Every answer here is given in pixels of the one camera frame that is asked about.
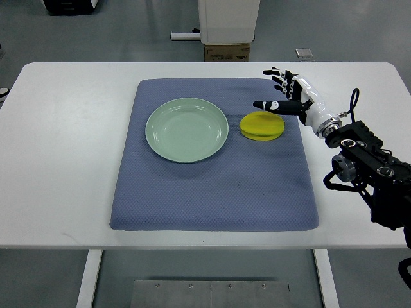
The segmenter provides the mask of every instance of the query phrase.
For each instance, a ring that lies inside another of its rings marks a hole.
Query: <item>plate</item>
[[[173,162],[197,162],[224,144],[229,124],[209,101],[179,98],[154,110],[147,120],[146,139],[158,155]]]

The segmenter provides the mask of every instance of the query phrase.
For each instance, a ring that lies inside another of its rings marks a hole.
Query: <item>cardboard box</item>
[[[204,62],[248,62],[250,44],[204,45]]]

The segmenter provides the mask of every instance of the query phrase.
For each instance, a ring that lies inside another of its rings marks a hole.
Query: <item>table leg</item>
[[[85,262],[82,285],[80,287],[80,293],[78,294],[77,308],[92,307],[102,253],[102,249],[89,250]]]
[[[333,272],[326,249],[313,249],[324,308],[339,308]]]

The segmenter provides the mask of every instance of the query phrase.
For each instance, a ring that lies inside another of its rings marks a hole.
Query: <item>metal plate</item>
[[[131,308],[290,308],[287,282],[136,280]]]

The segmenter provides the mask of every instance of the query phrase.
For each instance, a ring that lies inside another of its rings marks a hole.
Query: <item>white machine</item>
[[[260,0],[198,0],[200,33],[172,33],[172,40],[248,44],[254,40]]]

